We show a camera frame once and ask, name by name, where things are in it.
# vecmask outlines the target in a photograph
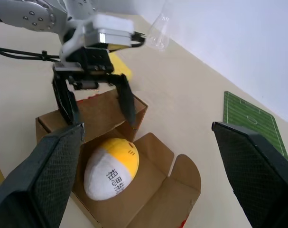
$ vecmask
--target white wall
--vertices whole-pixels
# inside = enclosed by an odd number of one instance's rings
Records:
[[[152,23],[163,2],[134,12]],[[174,2],[172,38],[288,121],[288,0]]]
[[[136,0],[93,0],[99,5],[99,11],[122,14],[137,14],[139,1]]]

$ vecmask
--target black cable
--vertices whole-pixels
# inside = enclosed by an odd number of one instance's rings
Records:
[[[7,52],[8,53],[13,53],[13,54],[25,55],[25,56],[11,55],[11,54],[8,54]],[[0,55],[6,56],[6,57],[10,57],[10,58],[15,58],[15,59],[42,60],[42,61],[50,61],[50,62],[59,62],[58,60],[54,59],[54,58],[59,58],[59,56],[47,55],[46,51],[42,51],[42,54],[39,54],[39,53],[18,51],[18,50],[12,50],[12,49],[6,49],[6,48],[1,48],[0,47]]]
[[[144,42],[139,43],[139,44],[131,44],[131,47],[132,47],[132,48],[139,48],[139,47],[141,47],[141,46],[143,46],[143,45],[144,45]]]

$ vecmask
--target robotic arm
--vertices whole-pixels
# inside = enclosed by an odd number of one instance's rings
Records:
[[[128,19],[98,14],[92,0],[0,0],[0,22],[37,32],[58,34],[60,62],[53,64],[53,88],[61,114],[69,124],[80,122],[75,90],[97,89],[99,82],[116,85],[121,111],[133,125],[133,94],[125,75],[111,74],[109,52],[140,47],[144,34]]]

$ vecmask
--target beige table surface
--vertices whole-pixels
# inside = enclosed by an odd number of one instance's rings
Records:
[[[142,17],[125,17],[135,22],[137,31],[147,32],[149,24]],[[56,36],[1,25],[0,29],[6,34],[0,39],[2,47],[40,51],[47,46],[51,54],[59,49]],[[133,92],[149,105],[138,137],[153,132],[176,155],[188,155],[200,171],[202,193],[185,228],[250,228],[227,180],[211,124],[223,120],[225,90],[267,108],[173,41],[162,53],[143,47],[118,55],[133,71]],[[27,65],[0,57],[0,76],[0,168],[7,176],[35,146],[34,118],[54,110],[56,103],[48,63]],[[288,151],[288,123],[274,116]],[[70,199],[61,228],[75,227],[93,226]]]

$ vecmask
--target textured black surface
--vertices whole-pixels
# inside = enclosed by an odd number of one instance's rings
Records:
[[[233,192],[253,228],[288,228],[288,161],[262,136],[240,129],[213,126]]]
[[[0,228],[57,228],[72,190],[82,125],[44,137],[0,186]]]
[[[50,227],[59,227],[74,183],[80,149],[72,133],[58,143],[34,185],[37,205]]]

